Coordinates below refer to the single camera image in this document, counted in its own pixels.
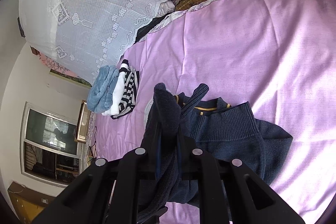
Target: folded clothes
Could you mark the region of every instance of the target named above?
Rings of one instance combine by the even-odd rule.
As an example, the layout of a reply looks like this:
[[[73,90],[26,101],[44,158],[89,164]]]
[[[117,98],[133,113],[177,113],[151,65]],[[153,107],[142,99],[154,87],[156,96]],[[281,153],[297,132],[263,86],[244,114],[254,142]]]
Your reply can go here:
[[[241,159],[267,184],[280,171],[292,136],[277,125],[255,119],[248,102],[235,107],[221,98],[201,102],[208,90],[200,84],[189,98],[184,93],[171,95],[163,83],[155,86],[144,137],[155,131],[157,122],[161,124],[160,173],[156,181],[140,181],[139,222],[166,202],[199,206],[198,182],[179,177],[176,136],[180,122],[198,148],[220,160]]]
[[[118,80],[119,70],[112,66],[104,66],[99,70],[87,98],[87,108],[95,113],[102,113],[112,105],[112,93]]]
[[[119,103],[119,114],[112,115],[112,119],[118,119],[133,111],[135,107],[135,101],[137,98],[137,91],[139,86],[140,72],[130,67],[130,70],[126,73],[126,80],[124,86],[124,94]]]
[[[103,116],[111,116],[119,114],[119,103],[124,94],[125,75],[127,71],[128,71],[128,60],[124,59],[120,65],[118,81],[113,90],[112,105],[108,110],[102,113]]]

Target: knit sweater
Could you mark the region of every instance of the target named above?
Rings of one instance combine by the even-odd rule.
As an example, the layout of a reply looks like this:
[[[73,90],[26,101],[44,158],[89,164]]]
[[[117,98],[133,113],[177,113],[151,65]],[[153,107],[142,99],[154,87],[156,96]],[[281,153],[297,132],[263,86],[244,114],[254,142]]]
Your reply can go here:
[[[215,158],[241,159],[267,184],[280,171],[292,136],[277,125],[255,119],[248,102],[231,107],[221,98],[201,101],[208,90],[200,84],[186,97],[184,93],[171,95],[162,83],[155,86],[145,136],[161,123],[161,168],[156,181],[140,181],[138,222],[166,202],[199,206],[198,182],[182,181],[177,169],[176,136],[182,119],[187,127],[184,134]]]

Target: wall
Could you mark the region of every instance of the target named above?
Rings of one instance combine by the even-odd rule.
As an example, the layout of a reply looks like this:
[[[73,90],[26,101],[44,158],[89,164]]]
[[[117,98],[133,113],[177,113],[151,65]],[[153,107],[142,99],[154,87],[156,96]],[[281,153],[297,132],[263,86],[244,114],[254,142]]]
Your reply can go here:
[[[0,109],[9,75],[26,42],[21,37],[17,25],[18,7],[18,0],[0,0]],[[7,189],[1,178],[2,170],[0,166],[0,191],[8,201],[6,196]]]
[[[0,9],[0,41],[4,49],[1,50],[0,57],[0,96],[1,89],[4,90],[0,105],[0,174],[2,176],[0,190],[9,203],[7,188],[12,181],[41,193],[56,196],[63,188],[21,174],[20,133],[25,103],[27,101],[77,120],[81,100],[87,98],[89,89],[50,75],[49,69],[31,53],[30,46],[27,43],[24,44],[25,39],[21,38],[17,27],[18,0],[1,0]],[[4,19],[6,15],[9,17],[8,22]],[[21,52],[15,45],[21,46]],[[8,63],[13,62],[12,59],[15,64],[10,67]]]

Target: glass pane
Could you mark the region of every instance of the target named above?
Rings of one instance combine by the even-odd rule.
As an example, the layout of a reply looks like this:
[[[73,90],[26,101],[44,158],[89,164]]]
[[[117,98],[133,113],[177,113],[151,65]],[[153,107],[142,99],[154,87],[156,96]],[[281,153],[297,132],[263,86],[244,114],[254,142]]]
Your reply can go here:
[[[58,151],[77,154],[76,126],[29,110],[26,139]]]
[[[39,178],[70,184],[79,176],[80,160],[24,142],[25,172]]]

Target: bed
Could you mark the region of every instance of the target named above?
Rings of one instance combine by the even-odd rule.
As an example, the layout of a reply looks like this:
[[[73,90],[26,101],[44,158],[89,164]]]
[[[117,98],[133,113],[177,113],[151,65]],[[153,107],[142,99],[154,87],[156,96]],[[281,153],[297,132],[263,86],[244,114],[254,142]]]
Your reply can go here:
[[[336,0],[209,0],[173,13],[125,52],[140,70],[136,107],[118,120],[97,114],[98,156],[140,146],[156,83],[187,96],[206,83],[204,100],[249,101],[293,136],[271,187],[315,223],[336,192],[335,24]],[[168,207],[163,223],[199,223],[197,208]]]

